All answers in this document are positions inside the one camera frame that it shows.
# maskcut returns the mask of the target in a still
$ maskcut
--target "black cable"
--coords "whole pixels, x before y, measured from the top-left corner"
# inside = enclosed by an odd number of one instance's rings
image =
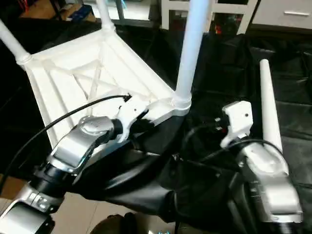
[[[227,150],[229,150],[230,148],[236,146],[236,145],[240,145],[243,143],[251,143],[251,142],[259,142],[259,143],[264,143],[267,145],[272,146],[273,148],[275,148],[281,155],[283,155],[283,153],[280,151],[280,149],[278,149],[278,147],[274,144],[272,144],[271,142],[267,141],[267,140],[263,140],[263,139],[246,139],[246,140],[241,140],[235,143],[232,143],[230,145],[228,145],[226,148],[220,149],[218,151],[213,152],[212,154],[207,155],[206,157],[202,158],[199,162],[205,162],[208,160],[213,159],[214,157],[218,156],[220,153],[223,153]]]
[[[125,101],[129,100],[130,99],[130,95],[129,96],[125,96],[125,95],[116,95],[116,96],[110,96],[110,97],[103,97],[103,98],[100,98],[98,100],[95,100],[95,101],[92,101],[84,106],[81,106],[71,112],[68,112],[67,114],[61,116],[60,118],[54,120],[53,122],[49,123],[45,128],[41,129],[39,132],[37,132],[33,137],[31,137],[17,152],[16,154],[13,156],[11,162],[9,163],[9,165],[6,167],[6,170],[5,172],[3,173],[3,176],[0,180],[0,194],[2,193],[2,190],[4,188],[4,185],[5,185],[5,182],[7,180],[7,178],[9,177],[10,175],[10,172],[11,172],[11,169],[12,169],[12,166],[14,164],[14,162],[16,161],[16,159],[18,158],[18,156],[20,155],[20,153],[26,148],[27,145],[29,145],[34,139],[36,139],[38,136],[40,136],[42,133],[46,132],[48,129],[52,128],[54,125],[56,125],[57,123],[61,122],[63,119],[89,107],[89,106],[92,106],[92,105],[95,105],[99,102],[102,102],[102,101],[106,101],[106,100],[110,100],[110,99],[113,99],[113,98],[123,98]]]
[[[187,132],[187,134],[185,135],[181,143],[182,145],[181,150],[180,150],[181,154],[184,153],[184,151],[187,149],[186,147],[189,144],[189,141],[193,137],[193,135],[197,133],[199,130],[205,129],[205,128],[213,128],[213,125],[211,123],[202,124],[197,127],[193,127],[191,130]]]

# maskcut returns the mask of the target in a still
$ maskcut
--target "white pole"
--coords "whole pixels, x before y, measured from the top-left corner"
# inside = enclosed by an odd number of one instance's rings
[[[210,0],[191,0],[187,17],[179,74],[173,104],[178,109],[191,105],[191,88],[199,49],[207,24]]]
[[[97,0],[97,7],[102,21],[102,30],[104,32],[114,31],[115,26],[109,17],[109,12],[105,0]]]
[[[0,20],[0,39],[9,48],[12,54],[15,56],[15,60],[18,64],[26,63],[31,55],[22,47],[22,45],[16,40],[10,30]]]
[[[272,85],[270,65],[267,59],[260,61],[260,80],[263,139],[271,142],[282,151],[282,140],[279,131],[274,89]],[[281,157],[272,146],[265,145],[265,147],[283,161],[283,170],[286,173],[289,173],[288,165],[284,158]]]

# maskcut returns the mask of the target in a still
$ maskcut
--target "white cabinet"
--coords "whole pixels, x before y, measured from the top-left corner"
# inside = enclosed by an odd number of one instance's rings
[[[312,0],[261,0],[253,23],[312,29]]]

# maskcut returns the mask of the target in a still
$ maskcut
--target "white plastic bracket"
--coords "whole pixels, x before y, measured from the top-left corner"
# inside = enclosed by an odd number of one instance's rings
[[[249,136],[252,127],[252,105],[248,101],[233,102],[222,108],[222,112],[228,117],[228,134],[221,141],[221,148],[226,148],[231,141]]]
[[[139,96],[133,96],[120,107],[117,119],[119,119],[122,124],[122,135],[119,137],[118,143],[128,139],[130,127],[142,113],[147,111],[147,106],[149,104],[149,101],[143,101]]]

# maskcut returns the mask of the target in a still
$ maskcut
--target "black fabric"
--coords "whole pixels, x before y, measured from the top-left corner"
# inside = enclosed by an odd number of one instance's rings
[[[99,24],[57,22],[21,19],[9,24],[14,35],[31,53],[100,28]],[[183,34],[154,31],[134,27],[118,27],[119,35],[173,88],[176,84]],[[4,87],[0,101],[2,128],[7,136],[2,142],[0,169],[8,163],[12,150],[43,126],[40,114],[25,73],[15,65],[14,58],[0,45],[1,55],[7,60],[1,64]],[[236,100],[249,100],[253,105],[253,137],[262,137],[259,61],[270,61],[273,86],[284,147],[291,178],[294,182],[312,183],[311,153],[311,57],[309,41],[287,38],[254,38],[205,35],[198,59],[193,85],[190,113],[172,118],[133,145],[104,157],[84,171],[72,192],[87,199],[107,200],[136,211],[158,215],[165,221],[178,219],[191,225],[235,233],[233,219],[227,207],[229,184],[234,172],[225,169],[198,168],[176,162],[181,139],[195,126],[213,123],[221,108]],[[9,100],[15,91],[17,99]],[[219,148],[222,134],[200,131],[190,140],[183,152],[188,159],[199,159]],[[21,155],[14,175],[28,178],[33,166],[40,164],[51,149],[47,138],[33,145]],[[31,155],[22,167],[16,168]],[[229,154],[217,159],[230,163]],[[312,193],[297,187],[304,210],[305,230],[312,231]]]

